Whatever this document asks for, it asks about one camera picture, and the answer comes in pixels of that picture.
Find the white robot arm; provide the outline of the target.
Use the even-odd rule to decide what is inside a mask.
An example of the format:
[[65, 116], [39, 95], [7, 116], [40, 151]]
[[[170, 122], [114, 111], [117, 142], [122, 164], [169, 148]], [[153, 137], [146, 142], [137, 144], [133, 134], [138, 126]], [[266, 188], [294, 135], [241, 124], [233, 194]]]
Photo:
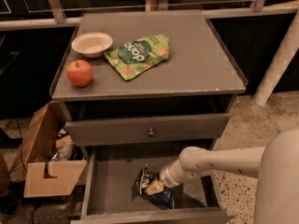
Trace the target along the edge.
[[157, 174], [143, 168], [138, 191], [168, 208], [171, 189], [193, 175], [218, 170], [256, 178], [254, 224], [299, 224], [299, 129], [278, 134], [265, 147], [184, 148]]

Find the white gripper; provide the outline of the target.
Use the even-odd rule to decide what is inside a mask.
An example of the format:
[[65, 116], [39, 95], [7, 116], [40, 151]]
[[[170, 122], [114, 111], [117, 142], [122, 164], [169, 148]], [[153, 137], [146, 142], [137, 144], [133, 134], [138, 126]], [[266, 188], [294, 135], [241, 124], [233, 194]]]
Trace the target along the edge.
[[144, 192], [152, 196], [164, 191], [164, 186], [172, 189], [184, 181], [184, 170], [179, 163], [171, 163], [164, 166], [159, 174], [160, 179], [154, 179]]

